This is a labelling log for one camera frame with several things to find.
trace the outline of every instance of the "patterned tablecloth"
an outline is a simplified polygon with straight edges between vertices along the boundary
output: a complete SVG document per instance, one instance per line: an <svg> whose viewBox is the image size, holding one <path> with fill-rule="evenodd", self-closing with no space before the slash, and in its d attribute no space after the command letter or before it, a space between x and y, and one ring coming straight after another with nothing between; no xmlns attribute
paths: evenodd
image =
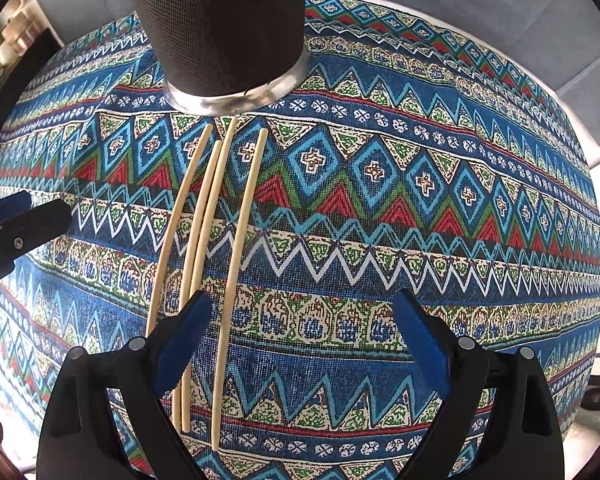
<svg viewBox="0 0 600 480"><path fill-rule="evenodd" d="M392 321L411 287L457 334L539 355L566 431L600 328L600 218L563 110L509 60L461 34L357 0L306 0L312 69L238 117L203 287L214 319L194 364L192 432L209 476L392 479L440 401ZM0 198L74 208L67 236L0 284L0 388L39 431L67 349L119 348L144 323L157 253L206 124L174 111L136 16L61 50L0 134ZM235 223L270 130L243 252L224 382L210 402ZM161 315L172 314L211 142L178 226ZM485 391L456 464L474 456ZM146 468L117 392L127 452ZM170 411L170 398L164 399Z"/></svg>

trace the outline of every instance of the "screw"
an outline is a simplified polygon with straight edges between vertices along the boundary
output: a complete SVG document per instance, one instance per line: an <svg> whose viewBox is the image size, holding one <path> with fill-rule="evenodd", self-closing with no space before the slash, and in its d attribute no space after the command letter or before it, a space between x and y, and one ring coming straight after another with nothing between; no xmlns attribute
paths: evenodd
<svg viewBox="0 0 600 480"><path fill-rule="evenodd" d="M71 350L69 350L69 352L67 353L67 357L69 359L77 359L78 357L81 357L82 354L84 354L84 348L82 348L81 346L74 346L73 348L71 348Z"/></svg>
<svg viewBox="0 0 600 480"><path fill-rule="evenodd" d="M133 351L137 351L144 348L145 343L144 337L135 337L129 341L129 348Z"/></svg>
<svg viewBox="0 0 600 480"><path fill-rule="evenodd" d="M525 359L533 359L534 357L536 357L536 353L533 351L533 349L529 348L528 346L523 346L520 349L520 355L522 355L522 357Z"/></svg>
<svg viewBox="0 0 600 480"><path fill-rule="evenodd" d="M473 350L475 348L475 341L465 335L458 339L458 344L460 348L464 348L465 350Z"/></svg>

